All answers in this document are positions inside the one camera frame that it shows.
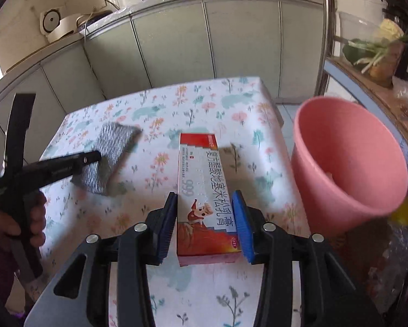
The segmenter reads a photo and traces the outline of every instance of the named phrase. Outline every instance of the metal pole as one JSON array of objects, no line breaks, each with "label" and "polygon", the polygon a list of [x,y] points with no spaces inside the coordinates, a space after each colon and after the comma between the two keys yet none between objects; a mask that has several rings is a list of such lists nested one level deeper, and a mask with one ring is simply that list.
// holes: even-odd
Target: metal pole
[{"label": "metal pole", "polygon": [[317,73],[315,96],[322,96],[327,87],[328,74],[324,72],[323,65],[327,56],[333,54],[334,30],[336,26],[336,9],[334,0],[324,0],[323,4],[322,52]]}]

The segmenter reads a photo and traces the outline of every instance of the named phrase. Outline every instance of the blue shelf edge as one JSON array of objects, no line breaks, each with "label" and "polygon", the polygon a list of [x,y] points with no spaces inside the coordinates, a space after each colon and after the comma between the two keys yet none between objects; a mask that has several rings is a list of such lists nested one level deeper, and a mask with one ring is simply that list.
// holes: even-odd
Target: blue shelf edge
[{"label": "blue shelf edge", "polygon": [[367,110],[373,113],[393,134],[395,139],[400,144],[401,150],[406,158],[407,168],[408,168],[408,143],[400,133],[400,131],[395,127],[393,122],[389,117],[383,113],[380,106],[365,93],[365,91],[351,79],[347,74],[345,74],[341,69],[334,65],[329,60],[325,60],[324,71],[326,71],[331,77],[333,77],[339,84],[341,84],[351,95],[353,95],[361,105],[363,105]]}]

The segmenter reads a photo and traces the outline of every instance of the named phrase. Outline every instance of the human hand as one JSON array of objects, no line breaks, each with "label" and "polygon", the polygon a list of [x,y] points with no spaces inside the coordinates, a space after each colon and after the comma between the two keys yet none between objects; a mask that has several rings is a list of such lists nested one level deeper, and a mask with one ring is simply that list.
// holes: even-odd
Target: human hand
[{"label": "human hand", "polygon": [[[46,198],[42,192],[37,196],[36,205],[31,208],[30,217],[31,224],[30,230],[33,233],[33,237],[30,239],[30,243],[34,247],[43,246],[45,243],[45,234],[42,230],[46,226],[45,219],[45,203]],[[10,251],[10,236],[18,236],[21,233],[21,228],[17,222],[8,214],[0,211],[0,248],[4,251]]]}]

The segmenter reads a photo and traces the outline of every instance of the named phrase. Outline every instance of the finger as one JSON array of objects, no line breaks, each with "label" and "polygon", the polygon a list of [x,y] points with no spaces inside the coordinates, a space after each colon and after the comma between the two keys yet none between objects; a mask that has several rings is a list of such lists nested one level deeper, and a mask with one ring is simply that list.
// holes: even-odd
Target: finger
[{"label": "finger", "polygon": [[10,215],[3,212],[0,212],[0,231],[11,236],[21,234],[21,228],[17,222]]},{"label": "finger", "polygon": [[38,235],[31,237],[30,243],[33,247],[40,247],[43,246],[45,240],[46,240],[45,234],[41,232]]},{"label": "finger", "polygon": [[45,217],[46,214],[46,209],[44,205],[38,205],[36,207],[33,207],[30,212],[31,219],[34,221],[41,220],[43,217]]},{"label": "finger", "polygon": [[43,217],[42,219],[32,222],[30,225],[30,230],[32,233],[34,233],[35,235],[39,234],[42,232],[42,230],[45,228],[46,226],[46,219],[45,217]]},{"label": "finger", "polygon": [[45,194],[39,192],[39,195],[37,196],[37,205],[44,205],[45,203],[46,203]]}]

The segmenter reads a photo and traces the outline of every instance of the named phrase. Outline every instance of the silver foil pouch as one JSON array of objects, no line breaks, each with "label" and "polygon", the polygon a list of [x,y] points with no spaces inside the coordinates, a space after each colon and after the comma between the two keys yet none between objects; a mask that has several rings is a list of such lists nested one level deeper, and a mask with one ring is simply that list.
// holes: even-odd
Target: silver foil pouch
[{"label": "silver foil pouch", "polygon": [[101,161],[83,168],[80,175],[74,175],[72,183],[89,192],[108,195],[107,182],[115,171],[122,153],[134,145],[140,133],[135,126],[116,122],[104,123],[91,151],[101,153]]}]

